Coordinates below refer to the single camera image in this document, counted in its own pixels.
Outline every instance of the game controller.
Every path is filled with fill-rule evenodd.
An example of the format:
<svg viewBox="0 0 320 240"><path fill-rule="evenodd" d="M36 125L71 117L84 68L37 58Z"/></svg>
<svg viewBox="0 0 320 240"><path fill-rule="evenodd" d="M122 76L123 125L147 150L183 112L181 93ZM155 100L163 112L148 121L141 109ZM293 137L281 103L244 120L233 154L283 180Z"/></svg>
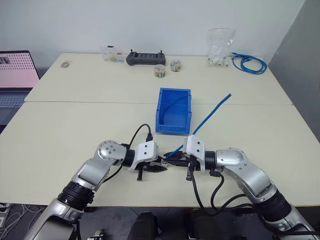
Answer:
<svg viewBox="0 0 320 240"><path fill-rule="evenodd" d="M138 53L132 51L126 57L126 62L133 66L135 64L144 64L144 65L157 65L157 64L166 64L165 54L162 53L162 50L158 53Z"/></svg>

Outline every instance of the laptop screen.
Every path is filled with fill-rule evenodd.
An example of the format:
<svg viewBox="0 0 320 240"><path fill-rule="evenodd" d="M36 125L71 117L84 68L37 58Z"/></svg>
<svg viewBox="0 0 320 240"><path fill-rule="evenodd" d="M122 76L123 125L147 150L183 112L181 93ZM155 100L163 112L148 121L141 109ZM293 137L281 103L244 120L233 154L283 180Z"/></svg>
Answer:
<svg viewBox="0 0 320 240"><path fill-rule="evenodd" d="M29 51L0 51L0 88L33 88L38 81Z"/></svg>

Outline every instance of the storage box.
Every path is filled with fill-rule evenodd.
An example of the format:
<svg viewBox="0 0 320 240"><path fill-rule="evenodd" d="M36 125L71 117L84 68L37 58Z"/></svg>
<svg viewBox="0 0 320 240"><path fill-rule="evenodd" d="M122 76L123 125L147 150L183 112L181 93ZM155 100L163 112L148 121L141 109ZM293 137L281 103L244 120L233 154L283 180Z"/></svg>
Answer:
<svg viewBox="0 0 320 240"><path fill-rule="evenodd" d="M156 108L155 131L167 134L189 134L191 90L160 88Z"/></svg>

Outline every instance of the silver robot arm segment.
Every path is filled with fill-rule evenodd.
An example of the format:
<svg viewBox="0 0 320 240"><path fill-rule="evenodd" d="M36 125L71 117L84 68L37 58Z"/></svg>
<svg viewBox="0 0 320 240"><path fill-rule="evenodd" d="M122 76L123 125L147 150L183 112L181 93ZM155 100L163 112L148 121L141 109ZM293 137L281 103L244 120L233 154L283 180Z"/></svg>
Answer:
<svg viewBox="0 0 320 240"><path fill-rule="evenodd" d="M261 213L266 225L277 230L280 239L320 239L315 235L280 234L280 231L305 232L314 229L298 210L286 201L266 173L248 160L242 150L230 147L216 150L215 154L212 151L211 154L207 154L204 142L195 135L190 135L184 140L182 152L187 156L194 156L200 164L201 171L204 168L211 169L233 178Z"/></svg>
<svg viewBox="0 0 320 240"><path fill-rule="evenodd" d="M158 158L154 141L140 144L135 150L127 149L115 141L103 141L93 158L87 160L72 177L63 191L54 198L24 240L68 240L76 234L72 224L92 203L94 194L108 177L111 166L126 166L134 170L138 163Z"/></svg>

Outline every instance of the table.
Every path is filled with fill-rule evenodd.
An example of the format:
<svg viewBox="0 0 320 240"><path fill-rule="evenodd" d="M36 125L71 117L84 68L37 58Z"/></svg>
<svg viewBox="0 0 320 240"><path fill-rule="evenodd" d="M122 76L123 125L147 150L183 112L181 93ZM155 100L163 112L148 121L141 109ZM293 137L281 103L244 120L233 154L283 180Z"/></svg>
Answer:
<svg viewBox="0 0 320 240"><path fill-rule="evenodd" d="M0 135L0 202L47 205L104 140L128 143L142 123L155 130L154 103L26 102ZM214 104L193 104L191 130ZM146 129L133 145L145 140ZM320 144L293 105L223 105L198 131L207 150L236 147L262 168L296 206L320 205ZM155 133L159 153L184 136ZM198 206L187 170L160 173L124 168L96 193L92 206ZM205 206L220 179L195 173ZM216 196L221 206L241 191L229 177ZM242 203L245 198L234 202Z"/></svg>
<svg viewBox="0 0 320 240"><path fill-rule="evenodd" d="M217 104L228 93L226 104L289 105L292 102L269 69L262 75L241 72L231 67L208 67L205 56L179 56L182 71L154 76L153 65L129 66L127 63L104 61L100 54L64 53L59 56L27 102L158 102L159 89L191 89L193 104ZM69 61L67 68L61 64ZM252 68L258 63L249 62Z"/></svg>

